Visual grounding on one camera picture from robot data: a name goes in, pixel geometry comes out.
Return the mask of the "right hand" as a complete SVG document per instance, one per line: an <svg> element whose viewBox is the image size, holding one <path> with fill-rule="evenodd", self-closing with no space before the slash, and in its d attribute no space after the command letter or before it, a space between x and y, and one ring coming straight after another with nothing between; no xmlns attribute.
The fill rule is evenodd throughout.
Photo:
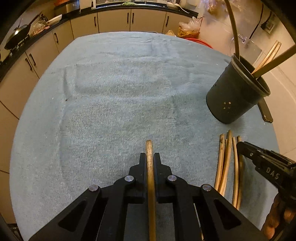
<svg viewBox="0 0 296 241"><path fill-rule="evenodd" d="M276 228L281 224L281 218L283 218L286 223L290 223L294 216L295 209L285 207L285 203L281 200L280 194L278 193L274 198L270 212L266 217L261 231L266 238L270 240L274 236Z"/></svg>

